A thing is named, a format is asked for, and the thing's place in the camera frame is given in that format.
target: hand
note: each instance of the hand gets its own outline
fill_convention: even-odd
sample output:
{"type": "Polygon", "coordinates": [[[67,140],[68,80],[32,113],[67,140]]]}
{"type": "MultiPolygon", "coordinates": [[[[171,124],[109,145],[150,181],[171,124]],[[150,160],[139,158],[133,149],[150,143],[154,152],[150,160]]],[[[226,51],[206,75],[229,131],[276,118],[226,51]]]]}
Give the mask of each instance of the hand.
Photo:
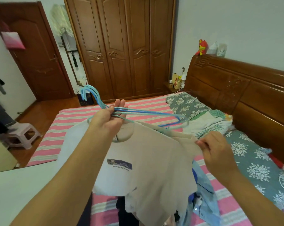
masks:
{"type": "Polygon", "coordinates": [[[125,100],[120,101],[120,99],[117,99],[114,106],[99,110],[92,118],[89,126],[89,128],[95,130],[98,135],[107,136],[110,142],[113,137],[117,135],[124,121],[121,118],[111,117],[111,114],[114,112],[114,107],[128,108],[128,106],[125,105],[125,100]]]}
{"type": "Polygon", "coordinates": [[[203,151],[207,169],[223,186],[227,187],[233,178],[240,175],[231,146],[221,133],[211,131],[196,144],[203,151]]]}

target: pink striped bedding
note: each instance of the pink striped bedding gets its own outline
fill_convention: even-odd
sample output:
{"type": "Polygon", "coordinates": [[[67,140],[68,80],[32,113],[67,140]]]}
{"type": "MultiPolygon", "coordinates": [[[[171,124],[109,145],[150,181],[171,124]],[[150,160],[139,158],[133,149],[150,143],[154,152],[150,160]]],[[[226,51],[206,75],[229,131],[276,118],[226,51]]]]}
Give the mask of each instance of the pink striped bedding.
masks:
{"type": "MultiPolygon", "coordinates": [[[[172,113],[171,109],[165,102],[165,98],[167,96],[169,95],[128,102],[127,104],[130,108],[172,113]]],[[[33,154],[27,166],[56,160],[60,147],[63,143],[66,130],[76,123],[89,118],[99,109],[99,106],[90,106],[61,110],[53,121],[53,124],[50,126],[48,132],[45,134],[42,142],[33,154]]],[[[155,125],[176,121],[176,119],[172,117],[154,117],[149,115],[128,115],[127,118],[155,125]]],[[[222,218],[221,225],[251,226],[251,223],[247,219],[245,213],[239,207],[238,203],[235,201],[229,191],[222,186],[211,173],[209,173],[205,166],[203,157],[198,156],[196,161],[200,164],[201,168],[208,176],[218,197],[218,205],[222,218]]],[[[116,209],[116,201],[116,197],[94,195],[91,212],[91,225],[117,226],[118,213],[116,209]]],[[[197,215],[193,214],[191,217],[191,226],[193,225],[205,226],[207,223],[201,220],[197,215]]]]}

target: wooden headboard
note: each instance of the wooden headboard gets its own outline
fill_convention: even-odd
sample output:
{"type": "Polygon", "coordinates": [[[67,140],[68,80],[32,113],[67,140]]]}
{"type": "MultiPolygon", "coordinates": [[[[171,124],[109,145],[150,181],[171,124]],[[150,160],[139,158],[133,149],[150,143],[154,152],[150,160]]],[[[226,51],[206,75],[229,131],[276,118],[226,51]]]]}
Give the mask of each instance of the wooden headboard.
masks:
{"type": "Polygon", "coordinates": [[[184,90],[233,115],[235,127],[284,163],[284,71],[210,55],[193,56],[184,90]]]}

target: forearm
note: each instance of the forearm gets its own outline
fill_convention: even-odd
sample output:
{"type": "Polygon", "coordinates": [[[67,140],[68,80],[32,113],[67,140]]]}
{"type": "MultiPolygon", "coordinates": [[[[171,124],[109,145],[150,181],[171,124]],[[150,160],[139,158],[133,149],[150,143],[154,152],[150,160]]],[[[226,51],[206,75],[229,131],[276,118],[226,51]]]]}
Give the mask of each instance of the forearm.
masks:
{"type": "Polygon", "coordinates": [[[238,202],[253,226],[283,225],[284,213],[238,173],[226,188],[238,202]]]}
{"type": "Polygon", "coordinates": [[[76,225],[110,144],[110,140],[88,129],[63,167],[11,225],[76,225]]]}

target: light blue denim shirt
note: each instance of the light blue denim shirt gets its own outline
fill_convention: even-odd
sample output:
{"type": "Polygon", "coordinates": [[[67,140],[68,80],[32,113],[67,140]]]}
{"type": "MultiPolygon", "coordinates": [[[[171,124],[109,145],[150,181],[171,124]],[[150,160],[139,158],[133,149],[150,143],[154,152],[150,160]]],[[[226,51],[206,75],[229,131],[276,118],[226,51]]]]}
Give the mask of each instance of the light blue denim shirt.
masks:
{"type": "Polygon", "coordinates": [[[197,174],[197,198],[193,203],[188,203],[185,217],[181,217],[177,226],[190,226],[191,214],[197,214],[210,226],[220,226],[219,207],[213,187],[196,161],[193,161],[192,168],[197,174]]]}

